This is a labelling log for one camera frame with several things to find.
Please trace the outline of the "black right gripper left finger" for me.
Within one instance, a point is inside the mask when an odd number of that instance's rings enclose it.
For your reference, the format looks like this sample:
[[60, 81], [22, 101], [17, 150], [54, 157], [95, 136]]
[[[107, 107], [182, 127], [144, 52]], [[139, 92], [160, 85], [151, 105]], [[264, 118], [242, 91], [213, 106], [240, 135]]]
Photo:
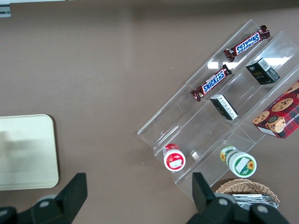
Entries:
[[71, 224], [87, 198], [86, 173], [77, 173], [55, 198], [30, 209], [34, 224]]

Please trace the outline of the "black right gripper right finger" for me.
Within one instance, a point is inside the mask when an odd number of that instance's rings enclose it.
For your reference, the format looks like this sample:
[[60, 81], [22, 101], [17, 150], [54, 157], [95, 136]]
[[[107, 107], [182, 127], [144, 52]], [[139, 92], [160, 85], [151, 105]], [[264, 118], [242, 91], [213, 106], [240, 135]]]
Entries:
[[231, 224], [234, 219], [234, 204], [223, 197], [216, 197], [203, 175], [192, 174], [192, 196], [198, 213], [189, 224]]

